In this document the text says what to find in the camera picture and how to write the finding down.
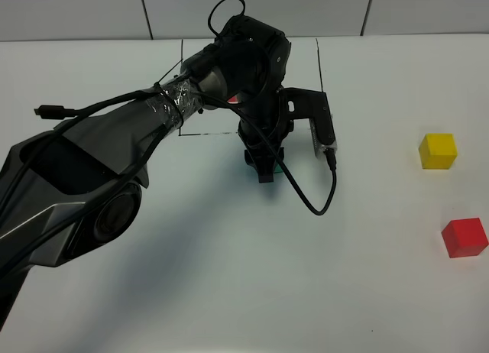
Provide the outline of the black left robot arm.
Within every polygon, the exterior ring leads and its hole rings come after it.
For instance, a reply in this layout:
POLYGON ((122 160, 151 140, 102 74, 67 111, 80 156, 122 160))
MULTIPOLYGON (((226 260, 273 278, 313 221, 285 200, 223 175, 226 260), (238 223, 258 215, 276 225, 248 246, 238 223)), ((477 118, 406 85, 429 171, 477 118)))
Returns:
POLYGON ((1 318, 32 267, 58 267, 130 227, 165 137, 212 101, 272 95, 289 55, 282 31, 237 15, 166 83, 80 110, 37 108, 56 127, 13 146, 1 170, 1 318))

